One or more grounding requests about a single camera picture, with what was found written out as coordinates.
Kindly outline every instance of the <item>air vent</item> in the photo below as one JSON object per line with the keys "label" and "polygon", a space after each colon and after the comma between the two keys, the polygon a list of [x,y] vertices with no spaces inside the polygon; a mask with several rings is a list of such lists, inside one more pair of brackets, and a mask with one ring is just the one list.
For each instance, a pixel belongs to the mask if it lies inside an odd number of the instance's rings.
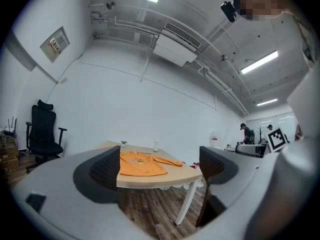
{"label": "air vent", "polygon": [[176,34],[178,37],[182,38],[196,49],[199,49],[201,43],[188,33],[184,32],[181,28],[178,28],[177,26],[172,25],[171,23],[167,23],[164,26],[164,29]]}

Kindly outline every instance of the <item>office chair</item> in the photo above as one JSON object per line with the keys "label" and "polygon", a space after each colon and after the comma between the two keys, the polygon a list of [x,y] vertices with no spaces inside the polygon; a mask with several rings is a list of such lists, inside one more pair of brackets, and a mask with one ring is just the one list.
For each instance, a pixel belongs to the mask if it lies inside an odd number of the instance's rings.
{"label": "office chair", "polygon": [[35,158],[35,164],[26,167],[26,173],[30,173],[30,169],[45,163],[49,157],[56,159],[59,158],[64,149],[61,147],[61,140],[63,132],[67,129],[60,128],[59,144],[55,143],[54,137],[54,124],[56,120],[56,113],[52,110],[54,105],[46,104],[40,99],[38,106],[32,106],[32,123],[25,122],[26,124],[26,147],[36,155],[40,155],[43,159]]}

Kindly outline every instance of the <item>wooden table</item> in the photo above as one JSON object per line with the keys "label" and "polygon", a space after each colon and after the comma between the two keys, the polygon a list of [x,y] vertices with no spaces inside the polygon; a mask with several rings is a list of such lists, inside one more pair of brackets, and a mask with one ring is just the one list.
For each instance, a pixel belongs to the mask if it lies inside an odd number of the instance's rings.
{"label": "wooden table", "polygon": [[[107,141],[97,149],[121,146],[120,143]],[[177,160],[173,156],[169,155],[163,149],[159,149],[158,152],[153,151],[152,148],[126,145],[121,146],[121,152],[142,152],[149,153],[153,156],[168,159],[168,160]],[[174,166],[169,164],[160,163],[161,166],[168,172],[164,175],[158,176],[127,176],[118,174],[116,179],[116,186],[119,188],[127,189],[157,189],[164,187],[172,187],[174,185],[181,185],[184,183],[190,183],[189,190],[184,199],[182,208],[178,214],[178,217],[175,220],[177,225],[181,224],[189,207],[192,199],[194,198],[196,188],[201,180],[202,173],[200,170],[193,169],[190,166],[183,164],[183,166]]]}

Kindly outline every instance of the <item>person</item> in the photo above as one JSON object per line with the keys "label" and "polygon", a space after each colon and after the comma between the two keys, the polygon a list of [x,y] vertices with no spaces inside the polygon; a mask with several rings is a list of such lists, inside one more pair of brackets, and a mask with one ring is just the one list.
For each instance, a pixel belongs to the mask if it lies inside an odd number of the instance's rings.
{"label": "person", "polygon": [[292,15],[301,35],[304,60],[311,70],[315,68],[315,63],[319,60],[319,47],[312,37],[314,31],[291,0],[233,0],[233,6],[239,15],[252,21],[276,18],[283,13]]}
{"label": "person", "polygon": [[295,141],[299,141],[299,140],[302,140],[303,137],[304,137],[304,134],[301,131],[300,124],[297,124],[296,125],[296,130],[295,130],[295,135],[294,135],[294,140]]}
{"label": "person", "polygon": [[244,130],[244,139],[241,142],[241,144],[251,144],[250,136],[251,136],[251,130],[249,127],[246,126],[245,123],[242,123],[240,125],[240,130]]}

